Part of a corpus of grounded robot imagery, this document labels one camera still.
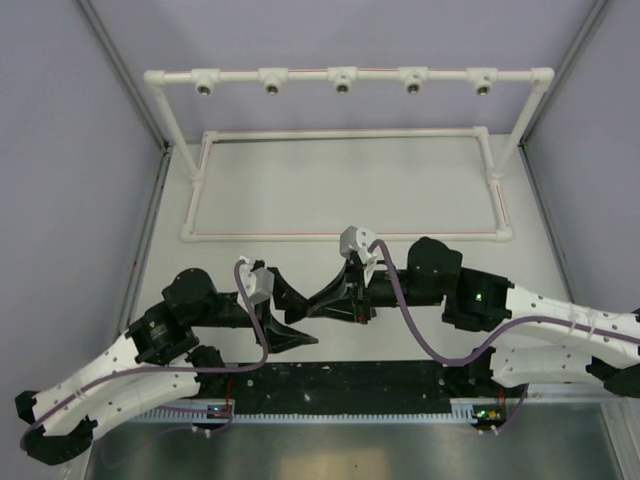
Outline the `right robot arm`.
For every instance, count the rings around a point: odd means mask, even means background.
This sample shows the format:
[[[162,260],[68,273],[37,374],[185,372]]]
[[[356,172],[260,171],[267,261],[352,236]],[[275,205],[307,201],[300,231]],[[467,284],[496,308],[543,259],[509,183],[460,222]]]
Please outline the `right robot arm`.
[[[405,324],[433,360],[468,368],[466,380],[487,396],[500,386],[583,383],[629,398],[639,395],[639,313],[614,313],[536,294],[508,278],[463,266],[461,252],[422,237],[394,266],[380,240],[340,249],[345,264],[312,296],[307,317],[366,323],[375,310],[399,308]],[[470,354],[449,359],[428,343],[413,307],[442,307],[441,319],[486,339]]]

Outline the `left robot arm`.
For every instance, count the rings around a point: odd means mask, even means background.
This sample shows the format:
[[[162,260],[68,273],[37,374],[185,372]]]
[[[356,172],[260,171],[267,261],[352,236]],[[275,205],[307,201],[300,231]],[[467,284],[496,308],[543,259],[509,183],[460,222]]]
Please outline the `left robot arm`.
[[[271,271],[239,261],[234,277],[237,291],[224,293],[200,268],[180,272],[161,302],[98,357],[48,390],[19,394],[16,411],[28,425],[21,449],[46,465],[65,463],[135,416],[178,399],[216,396],[230,376],[262,368],[272,354],[316,343],[273,317]],[[217,348],[200,343],[197,327],[251,329],[261,357],[228,365]]]

